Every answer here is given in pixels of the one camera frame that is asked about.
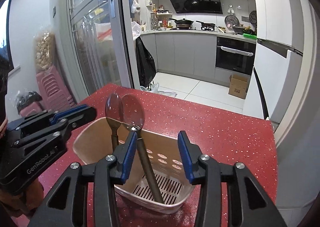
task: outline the red speckled tabletop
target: red speckled tabletop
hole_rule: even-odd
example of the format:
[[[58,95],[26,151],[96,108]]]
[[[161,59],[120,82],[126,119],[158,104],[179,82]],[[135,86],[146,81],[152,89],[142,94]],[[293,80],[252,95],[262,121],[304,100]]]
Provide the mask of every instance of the red speckled tabletop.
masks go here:
[[[145,111],[144,129],[174,138],[177,138],[180,130],[185,130],[191,142],[198,144],[203,153],[212,156],[218,162],[245,163],[275,202],[277,160],[273,131],[269,121],[114,84],[101,88],[81,103],[97,108],[97,118],[104,117],[107,96],[115,90],[120,96],[132,93],[140,99]],[[39,177],[45,194],[69,164],[75,161],[80,162],[73,153],[72,146],[84,128],[85,126],[73,131],[67,143],[68,152]],[[93,185],[89,184],[88,227],[94,226],[92,187]],[[199,192],[200,187],[197,186],[183,206],[173,215],[163,215],[148,210],[116,194],[121,226],[193,227]],[[227,227],[225,185],[222,186],[222,201],[221,226]],[[27,226],[27,222],[25,217],[18,219],[20,227]]]

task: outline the beige basket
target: beige basket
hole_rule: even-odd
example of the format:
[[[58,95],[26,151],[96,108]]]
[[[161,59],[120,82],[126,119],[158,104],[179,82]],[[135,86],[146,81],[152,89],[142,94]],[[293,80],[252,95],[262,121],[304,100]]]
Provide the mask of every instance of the beige basket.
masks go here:
[[[128,130],[121,125],[118,129],[119,142],[123,143]],[[179,210],[194,189],[184,174],[176,139],[142,130],[148,156],[158,182],[164,204],[153,201],[138,153],[136,152],[129,179],[124,185],[116,186],[116,192],[148,209],[172,214]],[[111,129],[105,118],[100,118],[85,128],[76,138],[73,151],[85,163],[98,162],[112,154]]]

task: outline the oven handle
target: oven handle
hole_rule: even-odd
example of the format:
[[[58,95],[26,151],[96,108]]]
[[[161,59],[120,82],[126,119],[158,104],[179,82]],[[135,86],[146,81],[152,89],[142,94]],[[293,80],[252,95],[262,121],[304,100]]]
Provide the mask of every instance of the oven handle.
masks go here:
[[[249,57],[254,55],[252,52],[246,52],[246,51],[242,51],[242,50],[231,49],[231,48],[227,48],[227,47],[224,47],[224,46],[217,46],[217,48],[221,48],[224,51],[231,52],[231,53],[234,53],[234,54],[240,54],[240,55],[249,56]]]

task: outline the oven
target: oven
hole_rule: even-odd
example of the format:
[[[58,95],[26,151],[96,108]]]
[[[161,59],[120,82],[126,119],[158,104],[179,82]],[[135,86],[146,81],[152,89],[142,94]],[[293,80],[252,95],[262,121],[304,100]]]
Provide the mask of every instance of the oven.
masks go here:
[[[217,37],[216,67],[251,75],[255,52],[256,45],[253,43]]]

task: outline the spoon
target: spoon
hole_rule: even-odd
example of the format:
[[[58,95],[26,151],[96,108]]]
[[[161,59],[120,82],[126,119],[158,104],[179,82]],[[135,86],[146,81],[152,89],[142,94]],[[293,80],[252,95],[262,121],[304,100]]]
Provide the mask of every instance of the spoon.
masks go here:
[[[122,101],[116,92],[109,95],[106,101],[105,115],[112,131],[112,150],[115,151],[115,148],[119,145],[119,137],[117,131],[121,126],[121,122],[123,121]]]
[[[145,122],[143,108],[140,102],[130,94],[122,97],[122,103],[124,109],[124,124],[128,130],[135,131],[138,136],[137,151],[152,196],[156,202],[164,203],[155,174],[148,158],[145,143],[141,137],[141,130]]]

